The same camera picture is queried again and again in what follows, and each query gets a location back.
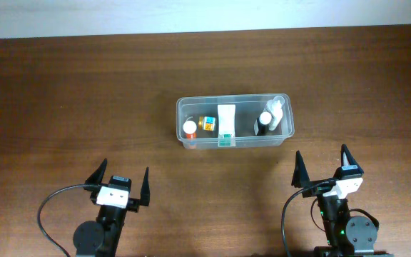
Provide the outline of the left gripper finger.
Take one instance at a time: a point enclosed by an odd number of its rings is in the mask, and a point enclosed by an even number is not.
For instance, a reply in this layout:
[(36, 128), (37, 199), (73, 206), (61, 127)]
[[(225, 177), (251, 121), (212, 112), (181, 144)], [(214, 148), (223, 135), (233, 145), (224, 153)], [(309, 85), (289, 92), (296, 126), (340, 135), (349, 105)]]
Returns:
[(100, 166), (85, 180), (86, 185), (99, 185), (101, 184), (106, 167), (107, 167), (108, 160), (105, 158)]
[(146, 171), (144, 173), (143, 177), (143, 183), (141, 187), (141, 193), (140, 193), (140, 205), (148, 207), (150, 204), (150, 199), (151, 199), (151, 192), (150, 192), (150, 186), (149, 186), (149, 167), (146, 167)]

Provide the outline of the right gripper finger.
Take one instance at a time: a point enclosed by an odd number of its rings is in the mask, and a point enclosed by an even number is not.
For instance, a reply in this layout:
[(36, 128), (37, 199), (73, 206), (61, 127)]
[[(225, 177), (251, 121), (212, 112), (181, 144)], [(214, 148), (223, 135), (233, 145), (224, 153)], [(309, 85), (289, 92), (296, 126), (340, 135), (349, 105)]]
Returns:
[(353, 174), (363, 175), (364, 171), (350, 153), (348, 147), (343, 144), (341, 146), (341, 169), (344, 172), (351, 172)]
[(295, 188), (305, 188), (310, 185), (310, 178), (300, 151), (295, 154), (295, 168), (291, 185)]

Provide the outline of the dark bottle white cap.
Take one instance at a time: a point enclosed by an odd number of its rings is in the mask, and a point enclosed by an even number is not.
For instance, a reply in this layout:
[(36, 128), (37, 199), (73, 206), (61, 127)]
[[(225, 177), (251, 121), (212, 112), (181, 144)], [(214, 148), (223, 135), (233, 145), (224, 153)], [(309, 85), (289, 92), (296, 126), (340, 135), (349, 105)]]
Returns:
[(256, 119), (254, 124), (254, 132), (256, 136), (265, 136), (269, 132), (270, 122), (272, 121), (272, 116), (269, 112), (264, 111)]

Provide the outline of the clear white spray bottle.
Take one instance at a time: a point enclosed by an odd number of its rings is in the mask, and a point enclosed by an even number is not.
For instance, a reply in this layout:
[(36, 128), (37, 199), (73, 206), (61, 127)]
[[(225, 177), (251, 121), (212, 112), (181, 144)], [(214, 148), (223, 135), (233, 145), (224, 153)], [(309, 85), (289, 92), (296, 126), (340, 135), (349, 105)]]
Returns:
[(269, 112), (272, 119), (269, 123), (269, 130), (274, 131), (283, 117), (283, 105), (285, 99), (282, 96), (276, 96), (269, 100), (265, 106), (265, 111)]

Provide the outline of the orange tube white cap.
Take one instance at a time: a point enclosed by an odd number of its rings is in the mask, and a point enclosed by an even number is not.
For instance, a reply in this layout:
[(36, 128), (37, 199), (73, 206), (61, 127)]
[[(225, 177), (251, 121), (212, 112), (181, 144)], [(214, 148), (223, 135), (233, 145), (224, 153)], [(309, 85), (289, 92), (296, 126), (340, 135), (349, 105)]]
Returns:
[(193, 149), (196, 148), (196, 131), (197, 125), (193, 120), (187, 120), (183, 124), (183, 132), (185, 133), (186, 139), (188, 140), (188, 147)]

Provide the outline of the small gold-lid jar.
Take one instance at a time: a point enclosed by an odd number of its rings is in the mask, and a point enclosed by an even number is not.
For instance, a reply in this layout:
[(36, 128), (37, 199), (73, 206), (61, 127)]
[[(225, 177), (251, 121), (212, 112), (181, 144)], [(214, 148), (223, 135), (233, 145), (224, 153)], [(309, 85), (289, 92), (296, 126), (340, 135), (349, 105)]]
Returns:
[(198, 127), (204, 131), (215, 131), (216, 118), (212, 116), (200, 116)]

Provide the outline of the white green tube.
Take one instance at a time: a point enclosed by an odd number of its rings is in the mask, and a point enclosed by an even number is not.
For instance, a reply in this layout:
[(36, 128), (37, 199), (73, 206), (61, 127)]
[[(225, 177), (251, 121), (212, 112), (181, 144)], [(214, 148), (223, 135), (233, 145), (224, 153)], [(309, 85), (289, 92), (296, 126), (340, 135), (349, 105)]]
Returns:
[(218, 146), (235, 147), (235, 105), (218, 105)]

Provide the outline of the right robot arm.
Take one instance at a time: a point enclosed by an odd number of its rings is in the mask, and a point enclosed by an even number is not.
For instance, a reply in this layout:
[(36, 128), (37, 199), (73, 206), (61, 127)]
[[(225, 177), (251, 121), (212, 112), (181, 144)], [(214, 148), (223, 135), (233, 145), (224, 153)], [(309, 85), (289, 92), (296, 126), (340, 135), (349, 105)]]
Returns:
[(291, 185), (298, 188), (288, 200), (296, 196), (313, 197), (320, 209), (327, 246), (316, 246), (314, 256), (389, 256), (374, 249), (379, 221), (367, 211), (349, 208), (347, 196), (363, 183), (364, 171), (352, 157), (347, 146), (341, 146), (341, 164), (333, 177), (311, 181), (299, 151)]

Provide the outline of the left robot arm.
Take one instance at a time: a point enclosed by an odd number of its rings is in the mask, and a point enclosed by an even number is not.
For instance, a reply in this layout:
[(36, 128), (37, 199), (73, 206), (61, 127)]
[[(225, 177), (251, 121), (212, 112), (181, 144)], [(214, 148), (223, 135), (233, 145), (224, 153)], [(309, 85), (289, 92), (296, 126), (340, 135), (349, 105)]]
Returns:
[(99, 206), (95, 220), (85, 221), (75, 230), (73, 244), (77, 256), (115, 256), (118, 242), (128, 212), (137, 213), (142, 206), (149, 206), (149, 169), (144, 173), (139, 198), (131, 198), (129, 178), (112, 176), (103, 183), (107, 160), (85, 180), (85, 189), (91, 192), (90, 200)]

